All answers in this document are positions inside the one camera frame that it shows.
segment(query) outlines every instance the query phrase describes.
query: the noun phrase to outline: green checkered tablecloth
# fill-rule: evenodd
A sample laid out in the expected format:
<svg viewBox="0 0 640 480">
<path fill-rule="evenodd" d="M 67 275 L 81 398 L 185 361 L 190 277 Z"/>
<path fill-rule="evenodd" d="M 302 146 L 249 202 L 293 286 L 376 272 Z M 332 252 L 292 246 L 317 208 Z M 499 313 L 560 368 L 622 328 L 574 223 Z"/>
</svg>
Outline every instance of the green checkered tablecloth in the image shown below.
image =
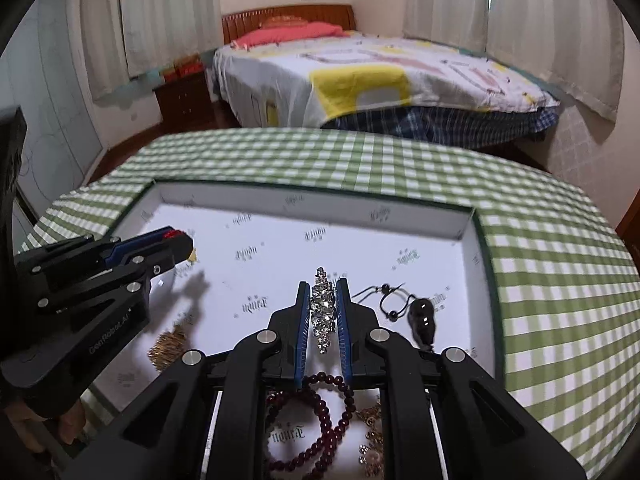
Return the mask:
<svg viewBox="0 0 640 480">
<path fill-rule="evenodd" d="M 165 136 L 54 202 L 24 249 L 105 234 L 154 179 L 355 190 L 473 206 L 492 257 L 507 389 L 594 478 L 639 413 L 640 280 L 577 187 L 414 140 L 302 129 Z"/>
</svg>

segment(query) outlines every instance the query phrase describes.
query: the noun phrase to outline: white bedspread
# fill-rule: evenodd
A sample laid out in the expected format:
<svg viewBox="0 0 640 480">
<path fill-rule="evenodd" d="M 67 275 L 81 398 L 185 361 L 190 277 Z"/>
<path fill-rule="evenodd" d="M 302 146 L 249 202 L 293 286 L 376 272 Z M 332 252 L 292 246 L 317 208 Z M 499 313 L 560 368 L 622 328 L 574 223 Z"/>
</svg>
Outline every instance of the white bedspread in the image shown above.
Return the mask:
<svg viewBox="0 0 640 480">
<path fill-rule="evenodd" d="M 503 65 L 427 41 L 349 38 L 216 52 L 221 96 L 242 126 L 319 127 L 361 110 L 406 105 L 533 112 L 558 106 Z"/>
</svg>

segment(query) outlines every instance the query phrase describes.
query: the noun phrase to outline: hand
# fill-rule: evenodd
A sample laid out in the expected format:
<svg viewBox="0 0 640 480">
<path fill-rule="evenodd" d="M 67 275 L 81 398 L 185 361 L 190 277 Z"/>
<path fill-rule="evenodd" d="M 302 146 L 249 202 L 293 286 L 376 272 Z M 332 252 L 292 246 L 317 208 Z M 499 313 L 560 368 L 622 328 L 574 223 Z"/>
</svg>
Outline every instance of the hand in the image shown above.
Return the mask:
<svg viewBox="0 0 640 480">
<path fill-rule="evenodd" d="M 36 453 L 43 452 L 44 447 L 31 434 L 24 421 L 36 420 L 37 422 L 43 422 L 46 419 L 34 413 L 34 411 L 21 400 L 12 402 L 4 409 L 4 412 L 24 445 L 30 451 Z M 60 440 L 66 444 L 72 444 L 76 436 L 78 436 L 82 428 L 84 428 L 84 421 L 84 408 L 78 400 L 68 412 L 60 416 L 58 423 Z"/>
</svg>

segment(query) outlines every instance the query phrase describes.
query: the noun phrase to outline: plaid bed skirt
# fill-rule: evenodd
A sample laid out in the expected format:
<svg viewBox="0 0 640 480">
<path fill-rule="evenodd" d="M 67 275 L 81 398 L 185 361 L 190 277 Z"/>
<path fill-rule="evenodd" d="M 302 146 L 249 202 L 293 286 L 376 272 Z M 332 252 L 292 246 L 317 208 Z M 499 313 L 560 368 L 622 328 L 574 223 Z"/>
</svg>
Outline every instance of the plaid bed skirt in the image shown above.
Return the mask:
<svg viewBox="0 0 640 480">
<path fill-rule="evenodd" d="M 509 113 L 407 106 L 349 114 L 332 119 L 322 128 L 426 140 L 476 150 L 520 137 L 543 140 L 545 130 L 557 122 L 556 108 Z"/>
</svg>

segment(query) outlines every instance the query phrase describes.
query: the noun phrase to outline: wooden headboard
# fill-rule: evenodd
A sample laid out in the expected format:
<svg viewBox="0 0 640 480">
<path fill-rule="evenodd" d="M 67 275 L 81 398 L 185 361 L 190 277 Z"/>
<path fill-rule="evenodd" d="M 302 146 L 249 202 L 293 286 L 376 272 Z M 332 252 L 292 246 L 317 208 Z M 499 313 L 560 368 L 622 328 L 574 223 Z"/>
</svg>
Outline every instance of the wooden headboard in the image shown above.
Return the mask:
<svg viewBox="0 0 640 480">
<path fill-rule="evenodd" d="M 244 34 L 260 27 L 260 23 L 271 16 L 298 16 L 310 22 L 327 22 L 340 25 L 344 30 L 356 30 L 353 7 L 347 4 L 290 5 L 243 10 L 222 16 L 225 44 L 237 40 Z"/>
</svg>

